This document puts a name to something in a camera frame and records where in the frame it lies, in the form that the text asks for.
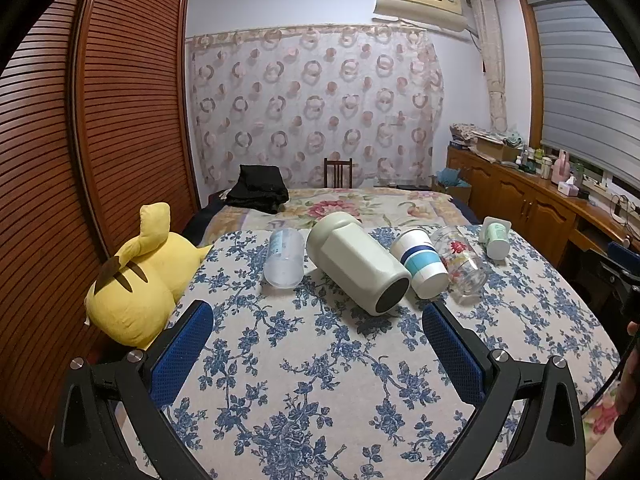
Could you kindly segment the clear glass floral cup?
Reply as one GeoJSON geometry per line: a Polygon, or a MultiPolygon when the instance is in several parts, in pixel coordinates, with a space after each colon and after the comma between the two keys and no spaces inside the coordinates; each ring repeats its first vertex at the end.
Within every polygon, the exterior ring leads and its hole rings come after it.
{"type": "Polygon", "coordinates": [[[432,241],[449,274],[450,292],[459,297],[477,296],[488,279],[482,258],[454,226],[432,233],[432,241]]]}

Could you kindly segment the small mint green cup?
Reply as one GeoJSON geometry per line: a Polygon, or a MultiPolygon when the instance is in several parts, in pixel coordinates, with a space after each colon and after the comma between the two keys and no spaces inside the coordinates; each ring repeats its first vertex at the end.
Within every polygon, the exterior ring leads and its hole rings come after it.
{"type": "Polygon", "coordinates": [[[512,222],[508,220],[491,216],[484,219],[478,239],[492,261],[502,261],[509,255],[511,226],[512,222]]]}

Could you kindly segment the white blue striped paper cup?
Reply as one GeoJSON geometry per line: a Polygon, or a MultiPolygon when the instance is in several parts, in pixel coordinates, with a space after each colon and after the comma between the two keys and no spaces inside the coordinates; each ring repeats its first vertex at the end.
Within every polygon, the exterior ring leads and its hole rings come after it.
{"type": "Polygon", "coordinates": [[[424,229],[402,232],[390,252],[410,273],[411,287],[420,299],[435,298],[447,289],[449,273],[424,229]]]}

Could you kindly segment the frosted clear plastic cup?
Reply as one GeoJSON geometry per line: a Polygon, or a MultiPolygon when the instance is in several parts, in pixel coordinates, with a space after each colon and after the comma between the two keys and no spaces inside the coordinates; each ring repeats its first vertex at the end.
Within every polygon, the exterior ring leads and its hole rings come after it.
{"type": "Polygon", "coordinates": [[[270,235],[264,278],[278,289],[295,288],[304,276],[304,238],[297,230],[278,229],[270,235]]]}

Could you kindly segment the yellow Pikachu plush toy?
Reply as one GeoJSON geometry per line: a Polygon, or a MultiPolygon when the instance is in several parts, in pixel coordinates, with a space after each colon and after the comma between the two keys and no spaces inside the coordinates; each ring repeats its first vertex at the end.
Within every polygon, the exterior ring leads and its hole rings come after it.
{"type": "Polygon", "coordinates": [[[143,205],[139,234],[101,266],[87,292],[85,324],[124,346],[149,349],[209,251],[171,231],[168,204],[143,205]]]}

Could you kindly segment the wooden sideboard cabinet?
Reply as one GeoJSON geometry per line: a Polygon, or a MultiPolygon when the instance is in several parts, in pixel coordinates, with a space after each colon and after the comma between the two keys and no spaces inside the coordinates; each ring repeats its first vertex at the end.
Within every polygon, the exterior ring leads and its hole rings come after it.
{"type": "Polygon", "coordinates": [[[510,221],[552,266],[561,264],[568,244],[606,252],[608,243],[629,240],[631,250],[639,250],[639,241],[610,214],[588,200],[561,194],[547,180],[492,164],[452,145],[447,165],[459,170],[472,186],[469,207],[477,219],[491,216],[510,221]]]}

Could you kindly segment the tissue box on sideboard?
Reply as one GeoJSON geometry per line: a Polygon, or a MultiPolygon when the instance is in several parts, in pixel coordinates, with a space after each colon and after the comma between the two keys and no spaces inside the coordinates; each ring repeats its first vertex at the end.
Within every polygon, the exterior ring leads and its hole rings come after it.
{"type": "Polygon", "coordinates": [[[558,183],[558,192],[567,197],[577,197],[579,194],[579,186],[576,184],[575,177],[570,176],[565,181],[558,183]]]}

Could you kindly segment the floral pink bed cover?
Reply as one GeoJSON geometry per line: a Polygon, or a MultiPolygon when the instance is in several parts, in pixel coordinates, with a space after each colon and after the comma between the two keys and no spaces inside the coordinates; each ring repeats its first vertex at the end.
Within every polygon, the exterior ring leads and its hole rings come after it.
{"type": "Polygon", "coordinates": [[[219,210],[204,229],[204,245],[234,231],[310,229],[337,211],[351,214],[366,228],[469,226],[477,222],[475,214],[461,200],[434,191],[400,188],[292,188],[288,201],[276,214],[228,206],[221,200],[215,200],[215,206],[219,210]]]}

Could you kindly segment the pink bottle on sideboard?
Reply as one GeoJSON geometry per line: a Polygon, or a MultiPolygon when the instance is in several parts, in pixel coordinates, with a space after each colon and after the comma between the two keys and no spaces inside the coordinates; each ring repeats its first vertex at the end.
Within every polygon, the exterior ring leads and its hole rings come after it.
{"type": "Polygon", "coordinates": [[[559,156],[555,159],[552,166],[551,182],[559,184],[566,182],[570,177],[570,161],[568,160],[567,151],[559,151],[559,156]]]}

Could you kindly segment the black bag on bed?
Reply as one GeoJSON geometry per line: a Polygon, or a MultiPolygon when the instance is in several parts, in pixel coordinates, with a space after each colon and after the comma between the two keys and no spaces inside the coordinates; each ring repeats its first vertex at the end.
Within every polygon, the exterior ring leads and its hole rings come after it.
{"type": "Polygon", "coordinates": [[[288,188],[277,166],[241,165],[238,180],[224,202],[231,207],[277,214],[288,202],[288,188]]]}

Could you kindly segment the cardboard box on sideboard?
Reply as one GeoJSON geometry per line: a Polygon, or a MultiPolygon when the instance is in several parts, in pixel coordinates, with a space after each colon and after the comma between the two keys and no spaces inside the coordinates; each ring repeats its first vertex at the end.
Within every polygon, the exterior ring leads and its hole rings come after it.
{"type": "Polygon", "coordinates": [[[478,138],[475,147],[478,154],[491,157],[497,162],[515,162],[521,153],[519,148],[486,138],[478,138]]]}

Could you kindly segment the dark wooden chair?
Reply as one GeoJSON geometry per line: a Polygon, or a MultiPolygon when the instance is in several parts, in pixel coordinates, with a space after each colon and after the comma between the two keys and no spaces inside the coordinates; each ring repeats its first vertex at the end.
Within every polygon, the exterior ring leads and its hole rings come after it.
{"type": "Polygon", "coordinates": [[[352,188],[354,186],[354,162],[352,159],[323,161],[323,186],[325,188],[352,188]]]}

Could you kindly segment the sheer patterned curtain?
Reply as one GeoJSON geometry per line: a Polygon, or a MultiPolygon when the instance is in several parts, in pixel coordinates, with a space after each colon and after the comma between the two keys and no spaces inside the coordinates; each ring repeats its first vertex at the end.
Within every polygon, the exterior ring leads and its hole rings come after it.
{"type": "Polygon", "coordinates": [[[424,29],[255,28],[192,37],[186,52],[207,192],[247,165],[278,168],[290,188],[318,188],[330,159],[352,162],[357,186],[431,177],[444,77],[424,29]]]}

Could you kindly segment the tied cream side curtain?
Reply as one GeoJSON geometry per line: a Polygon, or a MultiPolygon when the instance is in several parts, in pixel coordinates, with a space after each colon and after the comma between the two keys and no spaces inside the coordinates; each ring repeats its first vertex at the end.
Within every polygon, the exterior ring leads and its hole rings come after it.
{"type": "Polygon", "coordinates": [[[485,67],[491,129],[498,133],[505,133],[508,126],[506,66],[504,66],[502,32],[496,2],[495,0],[470,1],[485,67]]]}

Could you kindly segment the beige wall air conditioner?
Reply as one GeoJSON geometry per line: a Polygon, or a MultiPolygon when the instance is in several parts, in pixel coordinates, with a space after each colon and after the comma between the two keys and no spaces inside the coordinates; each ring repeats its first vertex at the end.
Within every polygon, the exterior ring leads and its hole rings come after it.
{"type": "Polygon", "coordinates": [[[376,0],[374,13],[462,32],[468,21],[461,0],[376,0]]]}

